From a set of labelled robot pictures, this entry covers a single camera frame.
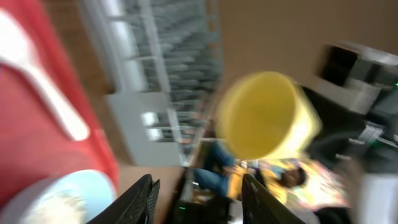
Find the yellow cup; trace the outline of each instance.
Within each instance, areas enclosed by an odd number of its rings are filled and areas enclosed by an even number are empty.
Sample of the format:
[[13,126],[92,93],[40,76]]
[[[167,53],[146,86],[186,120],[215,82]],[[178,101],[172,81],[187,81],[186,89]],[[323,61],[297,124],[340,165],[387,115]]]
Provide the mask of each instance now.
[[255,73],[229,89],[217,135],[237,159],[298,158],[320,130],[301,88],[277,72]]

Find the spoon handle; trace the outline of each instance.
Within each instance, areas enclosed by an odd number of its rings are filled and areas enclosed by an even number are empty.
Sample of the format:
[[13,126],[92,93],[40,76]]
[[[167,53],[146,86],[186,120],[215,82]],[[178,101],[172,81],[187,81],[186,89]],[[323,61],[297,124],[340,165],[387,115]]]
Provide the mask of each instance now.
[[90,129],[45,71],[29,63],[20,68],[68,137],[74,141],[86,139]]

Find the yellow shirt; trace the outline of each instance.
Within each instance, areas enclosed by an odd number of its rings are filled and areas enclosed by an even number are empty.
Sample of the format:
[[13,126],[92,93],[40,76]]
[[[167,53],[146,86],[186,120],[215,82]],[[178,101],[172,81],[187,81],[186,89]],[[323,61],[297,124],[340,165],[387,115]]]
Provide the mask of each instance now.
[[[228,183],[228,194],[227,196],[231,199],[236,199],[242,192],[242,181],[243,175],[248,171],[242,167],[238,167],[235,170],[235,174],[231,174]],[[287,190],[280,186],[275,180],[277,176],[270,170],[262,170],[262,176],[266,181],[268,191],[282,204],[286,203]]]

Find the dish rack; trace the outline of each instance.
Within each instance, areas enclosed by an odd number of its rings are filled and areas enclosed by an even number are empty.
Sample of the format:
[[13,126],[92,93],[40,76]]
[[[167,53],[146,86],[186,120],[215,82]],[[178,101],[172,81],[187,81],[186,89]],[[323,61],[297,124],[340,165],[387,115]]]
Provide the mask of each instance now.
[[189,166],[223,73],[217,0],[81,0],[138,166]]

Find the white spoon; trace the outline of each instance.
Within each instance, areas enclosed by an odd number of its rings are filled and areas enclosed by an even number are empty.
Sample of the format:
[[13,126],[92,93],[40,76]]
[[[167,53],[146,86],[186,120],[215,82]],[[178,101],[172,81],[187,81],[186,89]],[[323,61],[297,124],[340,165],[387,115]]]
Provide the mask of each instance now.
[[90,135],[88,126],[37,61],[30,37],[12,15],[0,9],[0,63],[24,75],[70,139],[86,139]]

